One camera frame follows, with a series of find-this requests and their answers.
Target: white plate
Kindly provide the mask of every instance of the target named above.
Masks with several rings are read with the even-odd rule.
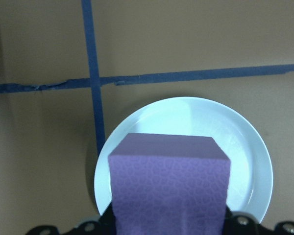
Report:
[[[95,171],[100,214],[112,200],[108,155],[128,133],[210,136],[231,160],[227,205],[252,214],[259,222],[270,203],[273,175],[270,156],[255,128],[220,103],[196,97],[169,98],[128,116],[106,141]]]

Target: blue tape line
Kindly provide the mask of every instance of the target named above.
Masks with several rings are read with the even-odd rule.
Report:
[[[101,85],[114,83],[115,85],[131,85],[157,82],[177,82],[192,81],[217,78],[261,76],[261,75],[277,75],[294,71],[292,65],[272,65],[260,67],[231,68],[218,70],[200,70],[200,71],[184,71],[184,72],[167,72],[145,74],[137,76],[114,76],[101,77]],[[89,78],[70,79],[61,83],[47,85],[21,85],[16,83],[0,84],[1,93],[17,93],[17,92],[34,92],[45,90],[61,90],[90,87]]]
[[[92,89],[93,109],[95,116],[96,140],[98,154],[105,143],[102,100],[100,90],[100,79],[97,62],[97,50],[95,43],[95,30],[92,13],[92,3],[90,0],[82,0],[84,30],[86,37],[86,47],[88,55],[88,66],[90,75],[90,86]]]
[[[61,89],[75,89],[90,87],[89,78],[70,79],[65,82],[46,85],[21,85],[17,83],[0,84],[0,94],[17,92],[35,92]]]
[[[132,85],[144,83],[159,83],[159,82],[179,82],[193,81],[217,78],[231,77],[247,77],[261,75],[285,74],[294,71],[294,64],[291,65],[272,65],[259,67],[244,67],[216,70],[199,70],[199,71],[184,71],[184,72],[166,72],[155,74],[144,74],[137,76],[114,76],[100,78],[101,85],[114,83],[115,85]]]

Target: foam block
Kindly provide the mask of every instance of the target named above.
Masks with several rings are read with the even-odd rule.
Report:
[[[230,160],[213,138],[128,134],[108,161],[118,235],[221,235]]]

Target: textured foam surface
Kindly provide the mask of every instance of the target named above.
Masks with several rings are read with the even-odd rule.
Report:
[[[211,137],[128,134],[109,156],[118,235],[220,235],[230,160]]]

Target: metal screw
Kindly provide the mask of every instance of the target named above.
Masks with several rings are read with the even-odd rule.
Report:
[[[287,231],[288,233],[290,233],[290,234],[294,234],[294,225],[293,225],[293,224],[286,223],[286,224],[284,224],[282,227],[283,227],[283,229],[284,229],[285,231]]]
[[[246,217],[239,216],[239,217],[237,217],[237,222],[240,225],[247,225],[248,224],[248,219]]]

